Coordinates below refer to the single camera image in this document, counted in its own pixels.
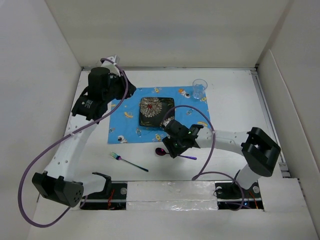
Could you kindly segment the iridescent purple spoon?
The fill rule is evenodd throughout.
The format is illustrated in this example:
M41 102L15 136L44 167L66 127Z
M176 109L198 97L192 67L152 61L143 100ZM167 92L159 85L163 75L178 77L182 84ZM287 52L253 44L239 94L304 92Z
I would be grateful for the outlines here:
M157 147L155 149L155 153L159 156L164 156L164 155L168 155L169 153L166 152L163 148ZM178 155L181 158L185 158L185 159L191 159L191 160L197 160L196 157L194 156L185 156L185 155Z

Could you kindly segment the black floral square plate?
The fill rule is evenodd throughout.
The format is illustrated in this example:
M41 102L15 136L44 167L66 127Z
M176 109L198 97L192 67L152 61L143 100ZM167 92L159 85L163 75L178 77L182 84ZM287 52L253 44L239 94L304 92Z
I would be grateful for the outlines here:
M139 119L141 127L160 128L165 119L175 118L175 111L170 109L175 106L172 97L142 97L139 102Z

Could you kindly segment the clear plastic cup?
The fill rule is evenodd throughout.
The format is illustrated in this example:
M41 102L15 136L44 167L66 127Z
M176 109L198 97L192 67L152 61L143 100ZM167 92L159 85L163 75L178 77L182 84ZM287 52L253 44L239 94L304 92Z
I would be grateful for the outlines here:
M192 96L195 99L201 99L205 95L205 91L208 87L208 83L204 79L195 79L192 82Z

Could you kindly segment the iridescent rainbow fork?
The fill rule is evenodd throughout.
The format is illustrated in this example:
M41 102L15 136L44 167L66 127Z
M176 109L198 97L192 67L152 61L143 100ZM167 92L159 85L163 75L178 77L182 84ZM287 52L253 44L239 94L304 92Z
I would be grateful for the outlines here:
M117 161L125 162L125 163L127 163L127 164L129 164L129 165L131 165L131 166L134 166L134 167L142 170L142 171L149 172L148 169L146 169L146 168L144 168L144 167L141 167L141 166L139 166L139 165L137 165L137 164L134 164L134 163L132 163L132 162L130 162L130 161L122 158L120 155L116 154L115 152L111 152L111 153L110 153L110 156L111 156L112 158L114 158L115 160L117 160Z

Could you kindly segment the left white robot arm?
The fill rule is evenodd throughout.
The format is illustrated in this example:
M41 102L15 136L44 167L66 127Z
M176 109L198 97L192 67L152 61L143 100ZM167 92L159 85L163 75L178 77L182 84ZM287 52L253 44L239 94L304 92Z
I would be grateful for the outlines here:
M122 103L135 91L123 70L113 73L105 66L91 70L88 85L71 110L69 129L56 153L43 172L32 177L43 198L73 208L84 196L95 193L104 199L111 194L110 176L93 172L76 181L76 168L90 135L108 115L108 104L113 100Z

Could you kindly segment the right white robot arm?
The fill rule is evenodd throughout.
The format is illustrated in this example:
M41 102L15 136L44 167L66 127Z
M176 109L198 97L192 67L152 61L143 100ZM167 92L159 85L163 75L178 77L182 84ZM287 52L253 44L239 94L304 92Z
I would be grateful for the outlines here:
M163 130L167 137L162 142L172 158L191 148L211 147L243 156L246 165L231 184L231 191L237 197L247 194L259 178L271 177L281 153L280 146L258 127L245 132L232 132L211 130L200 124L186 127L171 120L164 124Z

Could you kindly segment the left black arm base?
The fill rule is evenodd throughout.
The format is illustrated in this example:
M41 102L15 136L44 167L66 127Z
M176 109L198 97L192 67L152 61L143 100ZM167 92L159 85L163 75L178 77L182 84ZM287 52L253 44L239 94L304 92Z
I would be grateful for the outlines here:
M98 181L90 182L89 189L90 187L96 187L95 183L98 183L99 187L104 184L103 189L101 191L94 189L95 192L84 195L79 204L81 210L126 210L128 193L128 183L126 181L113 181L109 175L99 172L93 172L91 177Z

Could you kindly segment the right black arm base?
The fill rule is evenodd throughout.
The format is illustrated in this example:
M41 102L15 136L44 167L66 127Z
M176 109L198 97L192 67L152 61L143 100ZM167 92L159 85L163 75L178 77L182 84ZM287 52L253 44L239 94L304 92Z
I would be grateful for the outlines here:
M258 182L254 182L249 189L242 189L232 181L215 182L213 195L217 198L219 210L263 210L261 191Z

